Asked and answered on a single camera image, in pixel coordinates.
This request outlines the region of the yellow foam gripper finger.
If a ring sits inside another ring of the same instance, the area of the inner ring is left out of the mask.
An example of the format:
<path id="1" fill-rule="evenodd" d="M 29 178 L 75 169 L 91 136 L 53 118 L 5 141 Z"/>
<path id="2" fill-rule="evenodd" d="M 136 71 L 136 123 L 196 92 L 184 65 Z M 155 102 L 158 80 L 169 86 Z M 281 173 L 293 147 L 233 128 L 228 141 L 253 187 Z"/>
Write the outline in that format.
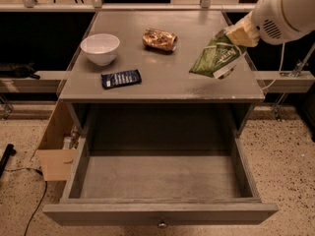
<path id="1" fill-rule="evenodd" d="M 248 13 L 235 25 L 225 30 L 225 35 L 234 45 L 255 47 L 258 45 L 260 34 L 252 22 L 252 13 Z"/>

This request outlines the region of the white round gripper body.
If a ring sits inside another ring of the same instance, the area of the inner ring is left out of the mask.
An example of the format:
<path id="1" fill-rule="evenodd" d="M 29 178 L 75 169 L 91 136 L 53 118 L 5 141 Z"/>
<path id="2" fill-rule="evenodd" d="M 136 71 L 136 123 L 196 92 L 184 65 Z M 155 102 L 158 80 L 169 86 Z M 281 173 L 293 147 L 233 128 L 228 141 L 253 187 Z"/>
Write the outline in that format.
<path id="1" fill-rule="evenodd" d="M 273 45 L 293 41 L 295 30 L 284 16 L 283 0 L 258 0 L 251 20 L 260 37 Z"/>

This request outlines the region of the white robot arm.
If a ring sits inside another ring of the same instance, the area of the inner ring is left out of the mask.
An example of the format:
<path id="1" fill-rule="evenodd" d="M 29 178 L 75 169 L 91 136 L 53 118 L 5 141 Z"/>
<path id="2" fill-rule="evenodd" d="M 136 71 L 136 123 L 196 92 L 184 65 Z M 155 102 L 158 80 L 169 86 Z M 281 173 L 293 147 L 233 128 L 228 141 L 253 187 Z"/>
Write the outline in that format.
<path id="1" fill-rule="evenodd" d="M 244 18 L 224 30 L 234 45 L 279 45 L 315 30 L 315 0 L 258 0 Z"/>

